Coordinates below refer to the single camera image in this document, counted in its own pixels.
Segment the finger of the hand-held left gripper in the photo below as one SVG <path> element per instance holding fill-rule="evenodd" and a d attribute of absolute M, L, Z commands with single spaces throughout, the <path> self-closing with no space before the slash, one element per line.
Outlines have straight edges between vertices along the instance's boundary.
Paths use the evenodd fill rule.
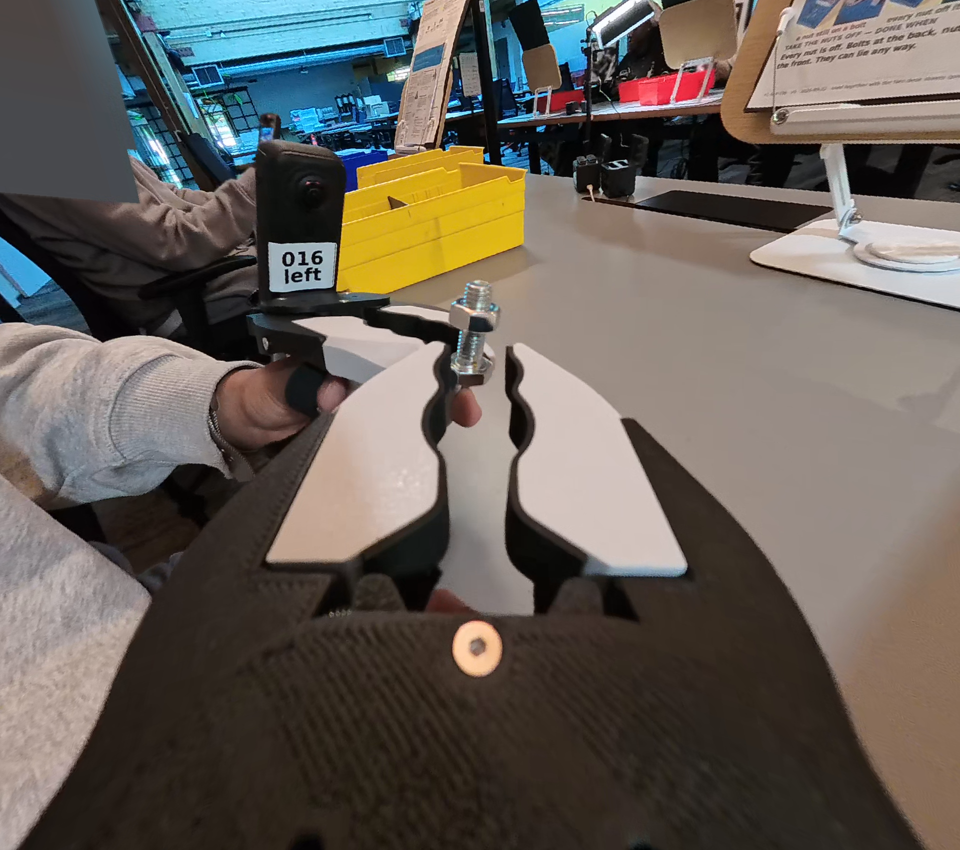
<path fill-rule="evenodd" d="M 442 308 L 414 304 L 367 307 L 364 320 L 370 327 L 391 331 L 402 338 L 459 344 L 460 331 L 450 324 L 450 314 Z"/>
<path fill-rule="evenodd" d="M 443 356 L 440 342 L 403 336 L 363 319 L 300 319 L 298 324 L 309 345 L 299 360 L 357 385 L 373 381 L 381 388 L 391 384 L 424 390 Z"/>

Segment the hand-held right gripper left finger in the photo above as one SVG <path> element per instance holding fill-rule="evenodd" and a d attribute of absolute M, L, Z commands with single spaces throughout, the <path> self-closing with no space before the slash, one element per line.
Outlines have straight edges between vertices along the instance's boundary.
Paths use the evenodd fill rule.
<path fill-rule="evenodd" d="M 393 578 L 436 571 L 450 541 L 450 348 L 423 344 L 335 413 L 266 555 L 274 567 Z"/>

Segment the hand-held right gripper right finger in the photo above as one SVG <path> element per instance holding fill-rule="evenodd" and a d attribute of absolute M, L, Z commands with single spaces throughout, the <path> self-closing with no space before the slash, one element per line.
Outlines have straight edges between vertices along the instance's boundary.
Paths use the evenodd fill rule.
<path fill-rule="evenodd" d="M 618 411 L 523 343 L 508 348 L 505 383 L 513 566 L 530 580 L 683 576 L 687 559 Z"/>

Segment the silver hex bolt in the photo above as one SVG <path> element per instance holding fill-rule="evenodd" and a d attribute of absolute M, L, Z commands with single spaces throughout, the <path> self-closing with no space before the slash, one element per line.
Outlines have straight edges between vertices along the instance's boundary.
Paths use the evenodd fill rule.
<path fill-rule="evenodd" d="M 484 280 L 468 282 L 462 295 L 454 302 L 465 305 L 489 309 L 494 303 L 493 286 Z M 495 361 L 486 355 L 485 346 L 488 334 L 460 332 L 459 344 L 451 357 L 451 368 L 457 375 L 462 387 L 473 387 L 485 384 L 493 374 Z"/>

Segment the yellow divided plastic bin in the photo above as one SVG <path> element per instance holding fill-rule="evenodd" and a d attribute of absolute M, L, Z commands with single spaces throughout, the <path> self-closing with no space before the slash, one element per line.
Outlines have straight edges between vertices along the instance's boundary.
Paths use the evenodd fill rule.
<path fill-rule="evenodd" d="M 337 290 L 394 292 L 521 246 L 526 175 L 462 163 L 346 194 Z"/>

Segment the person's left forearm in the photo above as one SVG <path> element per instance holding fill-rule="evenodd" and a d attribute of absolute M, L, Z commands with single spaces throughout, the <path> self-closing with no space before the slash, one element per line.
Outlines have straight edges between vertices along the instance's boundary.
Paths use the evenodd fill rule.
<path fill-rule="evenodd" d="M 2 513 L 135 496 L 186 464 L 250 479 L 210 406 L 225 377 L 251 367 L 157 338 L 2 324 Z"/>

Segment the long wooden office desk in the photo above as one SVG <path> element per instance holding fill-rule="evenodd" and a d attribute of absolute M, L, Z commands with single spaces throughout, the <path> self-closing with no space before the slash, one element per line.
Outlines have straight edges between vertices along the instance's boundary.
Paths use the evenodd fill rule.
<path fill-rule="evenodd" d="M 625 135 L 623 124 L 644 124 L 661 141 L 679 141 L 690 137 L 701 119 L 719 114 L 723 91 L 714 90 L 701 99 L 643 105 L 637 102 L 596 104 L 591 113 L 581 104 L 573 113 L 521 114 L 500 120 L 497 124 L 501 141 L 521 141 L 527 146 L 529 172 L 542 173 L 542 144 L 583 139 L 589 142 L 594 127 L 607 136 Z"/>

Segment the person's left hand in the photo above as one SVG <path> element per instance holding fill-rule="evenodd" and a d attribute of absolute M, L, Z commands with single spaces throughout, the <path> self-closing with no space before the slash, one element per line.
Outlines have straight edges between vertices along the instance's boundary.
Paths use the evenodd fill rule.
<path fill-rule="evenodd" d="M 324 375 L 314 390 L 313 412 L 304 413 L 289 404 L 290 379 L 305 369 L 286 358 L 224 377 L 213 402 L 222 438 L 239 451 L 258 451 L 296 435 L 320 414 L 336 411 L 350 395 L 352 384 L 331 375 Z"/>

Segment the black office chair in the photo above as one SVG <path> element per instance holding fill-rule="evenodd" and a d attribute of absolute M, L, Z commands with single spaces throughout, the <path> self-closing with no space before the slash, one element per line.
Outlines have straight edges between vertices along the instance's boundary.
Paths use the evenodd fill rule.
<path fill-rule="evenodd" d="M 4 212 L 1 214 L 1 236 L 66 293 L 95 338 L 114 340 L 138 332 L 115 310 L 110 300 L 81 281 L 73 269 L 40 246 Z M 138 291 L 138 297 L 147 302 L 174 304 L 181 320 L 180 328 L 174 331 L 175 341 L 218 360 L 249 358 L 258 361 L 256 341 L 249 333 L 247 316 L 212 323 L 204 297 L 210 282 L 256 265 L 254 256 L 226 257 L 204 268 L 152 281 Z"/>

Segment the cardboard instruction board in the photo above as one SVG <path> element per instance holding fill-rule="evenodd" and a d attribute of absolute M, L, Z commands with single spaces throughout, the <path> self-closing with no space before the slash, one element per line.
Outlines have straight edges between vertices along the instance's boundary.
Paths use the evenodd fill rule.
<path fill-rule="evenodd" d="M 408 156 L 439 148 L 448 112 L 451 61 L 471 0 L 428 0 L 401 94 L 393 149 Z"/>

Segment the black steel pillar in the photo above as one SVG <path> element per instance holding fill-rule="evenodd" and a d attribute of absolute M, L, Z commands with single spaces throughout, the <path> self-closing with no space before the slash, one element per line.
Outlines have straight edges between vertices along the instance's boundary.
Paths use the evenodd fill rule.
<path fill-rule="evenodd" d="M 486 153 L 491 164 L 501 165 L 502 156 L 498 130 L 498 115 L 494 97 L 495 79 L 492 70 L 488 36 L 488 15 L 485 10 L 486 5 L 484 4 L 484 0 L 470 0 L 469 2 L 484 113 Z"/>

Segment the rounded wooden board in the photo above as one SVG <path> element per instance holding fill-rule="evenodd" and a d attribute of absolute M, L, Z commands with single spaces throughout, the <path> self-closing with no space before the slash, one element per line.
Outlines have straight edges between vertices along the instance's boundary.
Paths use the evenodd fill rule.
<path fill-rule="evenodd" d="M 522 52 L 521 62 L 531 92 L 557 91 L 563 77 L 554 46 L 547 42 Z"/>
<path fill-rule="evenodd" d="M 738 53 L 736 0 L 691 0 L 665 7 L 658 20 L 664 60 L 681 65 L 704 58 L 728 60 Z"/>

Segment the white board stand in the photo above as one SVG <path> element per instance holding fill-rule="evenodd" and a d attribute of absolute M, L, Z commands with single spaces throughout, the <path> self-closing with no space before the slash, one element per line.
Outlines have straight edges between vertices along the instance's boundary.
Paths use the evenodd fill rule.
<path fill-rule="evenodd" d="M 935 143 L 954 143 L 958 129 L 956 99 L 776 107 L 771 119 L 774 135 L 790 130 L 839 137 L 839 142 L 821 146 L 833 220 L 810 222 L 765 244 L 750 254 L 751 261 L 957 311 L 958 232 L 865 218 L 851 191 L 843 144 L 873 142 L 880 133 L 914 144 L 923 132 L 934 132 Z"/>

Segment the light bar lamp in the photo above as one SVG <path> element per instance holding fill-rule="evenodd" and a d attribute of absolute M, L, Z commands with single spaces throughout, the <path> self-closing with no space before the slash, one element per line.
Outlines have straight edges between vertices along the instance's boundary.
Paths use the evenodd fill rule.
<path fill-rule="evenodd" d="M 586 30 L 585 45 L 603 50 L 618 44 L 647 23 L 656 22 L 662 10 L 651 0 L 625 0 L 599 14 Z"/>

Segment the wooden instruction board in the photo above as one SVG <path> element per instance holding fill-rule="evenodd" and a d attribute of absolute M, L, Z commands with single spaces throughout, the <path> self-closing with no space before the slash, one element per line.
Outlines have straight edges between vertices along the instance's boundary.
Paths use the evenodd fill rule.
<path fill-rule="evenodd" d="M 771 52 L 786 30 L 791 18 L 792 0 L 758 0 L 747 33 L 739 49 L 736 63 L 728 80 L 722 103 L 722 119 L 726 129 L 740 140 L 754 144 L 768 143 L 837 143 L 839 137 L 830 134 L 812 135 L 808 132 L 790 131 L 786 135 L 774 135 L 771 119 L 776 105 L 758 109 L 750 108 L 750 99 L 762 77 L 764 67 L 771 60 Z M 909 100 L 867 100 L 862 105 L 886 102 L 912 102 L 927 100 L 958 100 L 958 94 L 949 97 L 919 98 Z M 934 132 L 920 134 L 918 143 L 957 144 L 956 142 L 933 141 Z M 880 133 L 873 142 L 849 144 L 899 143 L 892 134 Z"/>

